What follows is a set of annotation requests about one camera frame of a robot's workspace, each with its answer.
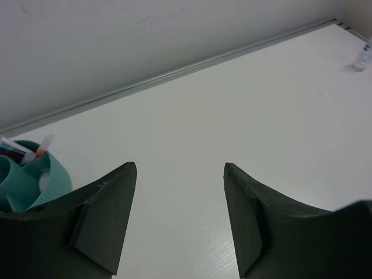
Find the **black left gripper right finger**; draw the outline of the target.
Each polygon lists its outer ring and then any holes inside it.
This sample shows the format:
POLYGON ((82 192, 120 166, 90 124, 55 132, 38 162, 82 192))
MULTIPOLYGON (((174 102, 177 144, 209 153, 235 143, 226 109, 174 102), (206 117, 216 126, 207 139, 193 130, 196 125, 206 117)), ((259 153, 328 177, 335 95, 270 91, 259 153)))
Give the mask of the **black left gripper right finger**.
POLYGON ((370 278, 371 201, 336 211, 296 201, 233 163, 224 192, 241 278, 370 278))

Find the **clear tape roll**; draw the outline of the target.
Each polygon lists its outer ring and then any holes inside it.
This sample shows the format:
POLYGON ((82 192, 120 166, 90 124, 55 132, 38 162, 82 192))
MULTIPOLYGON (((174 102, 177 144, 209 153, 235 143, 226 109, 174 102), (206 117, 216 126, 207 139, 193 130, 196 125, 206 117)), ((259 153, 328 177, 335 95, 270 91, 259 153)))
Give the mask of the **clear tape roll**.
POLYGON ((39 191, 43 192, 46 187, 48 186, 49 183, 49 175, 50 171, 44 171, 39 178, 38 186, 39 186, 39 191))

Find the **green highlighter pen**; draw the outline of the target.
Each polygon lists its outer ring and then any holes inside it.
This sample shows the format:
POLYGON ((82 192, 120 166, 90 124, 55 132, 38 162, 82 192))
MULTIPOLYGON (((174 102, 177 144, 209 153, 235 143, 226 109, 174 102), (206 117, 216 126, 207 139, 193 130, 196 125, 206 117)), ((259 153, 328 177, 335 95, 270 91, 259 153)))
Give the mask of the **green highlighter pen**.
POLYGON ((36 155, 35 155, 34 152, 25 153, 21 162, 20 162, 20 165, 25 166, 25 165, 33 162, 35 159, 36 159, 36 155))

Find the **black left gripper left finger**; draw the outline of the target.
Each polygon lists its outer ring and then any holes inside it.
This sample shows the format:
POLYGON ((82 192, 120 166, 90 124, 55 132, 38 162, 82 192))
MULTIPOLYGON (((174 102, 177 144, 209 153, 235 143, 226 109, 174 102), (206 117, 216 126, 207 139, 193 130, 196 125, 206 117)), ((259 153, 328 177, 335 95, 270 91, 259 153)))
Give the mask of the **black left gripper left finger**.
POLYGON ((25 213, 1 214, 2 278, 112 278, 137 180, 127 162, 25 213))

